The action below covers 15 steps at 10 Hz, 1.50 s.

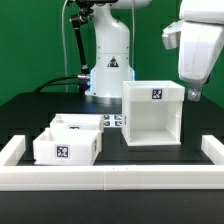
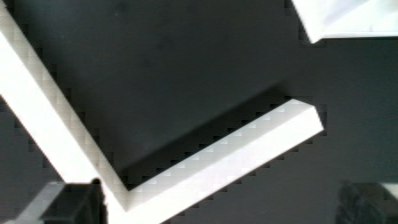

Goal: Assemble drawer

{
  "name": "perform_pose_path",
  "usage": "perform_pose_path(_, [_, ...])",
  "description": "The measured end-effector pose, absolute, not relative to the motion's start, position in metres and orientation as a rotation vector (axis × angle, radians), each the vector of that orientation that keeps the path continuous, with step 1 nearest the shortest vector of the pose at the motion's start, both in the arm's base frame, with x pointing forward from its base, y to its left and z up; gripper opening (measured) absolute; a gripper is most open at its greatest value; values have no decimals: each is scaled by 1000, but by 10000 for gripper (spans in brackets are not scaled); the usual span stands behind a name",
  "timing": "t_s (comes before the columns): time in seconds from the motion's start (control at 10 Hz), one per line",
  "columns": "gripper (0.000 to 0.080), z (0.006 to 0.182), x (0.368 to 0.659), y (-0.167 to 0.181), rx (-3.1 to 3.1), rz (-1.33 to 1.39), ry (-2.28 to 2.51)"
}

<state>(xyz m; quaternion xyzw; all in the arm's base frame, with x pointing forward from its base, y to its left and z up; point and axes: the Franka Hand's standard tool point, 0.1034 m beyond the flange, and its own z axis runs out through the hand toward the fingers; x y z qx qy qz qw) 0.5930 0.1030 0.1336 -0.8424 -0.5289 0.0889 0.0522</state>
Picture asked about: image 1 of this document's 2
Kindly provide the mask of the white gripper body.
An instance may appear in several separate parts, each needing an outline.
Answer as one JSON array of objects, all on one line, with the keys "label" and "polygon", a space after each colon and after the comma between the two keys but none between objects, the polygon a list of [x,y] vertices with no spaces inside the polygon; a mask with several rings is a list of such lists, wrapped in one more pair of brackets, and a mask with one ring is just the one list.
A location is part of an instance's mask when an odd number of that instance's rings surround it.
[{"label": "white gripper body", "polygon": [[201,91],[224,47],[224,25],[184,21],[179,46],[179,78]]}]

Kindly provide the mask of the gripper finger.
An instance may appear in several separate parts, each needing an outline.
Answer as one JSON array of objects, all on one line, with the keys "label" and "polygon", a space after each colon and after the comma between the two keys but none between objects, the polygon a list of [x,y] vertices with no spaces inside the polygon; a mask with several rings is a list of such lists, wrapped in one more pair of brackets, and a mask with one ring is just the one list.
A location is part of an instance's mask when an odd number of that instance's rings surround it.
[{"label": "gripper finger", "polygon": [[201,99],[201,89],[192,88],[188,91],[188,99],[190,101],[199,101]]}]

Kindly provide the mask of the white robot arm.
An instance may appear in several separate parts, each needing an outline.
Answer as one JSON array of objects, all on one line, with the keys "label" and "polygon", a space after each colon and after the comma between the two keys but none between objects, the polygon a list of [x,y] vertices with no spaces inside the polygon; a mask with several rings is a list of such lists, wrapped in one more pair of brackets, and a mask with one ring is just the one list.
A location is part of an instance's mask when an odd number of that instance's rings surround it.
[{"label": "white robot arm", "polygon": [[[129,64],[130,32],[111,15],[113,9],[148,6],[152,0],[69,0],[79,13],[70,18],[77,38],[81,69],[90,79],[86,95],[103,103],[121,100],[122,83],[134,79]],[[80,27],[92,21],[96,65],[87,68]],[[188,99],[198,101],[203,85],[224,48],[224,0],[182,0],[179,20],[163,30],[166,49],[179,50],[179,78],[189,84]]]}]

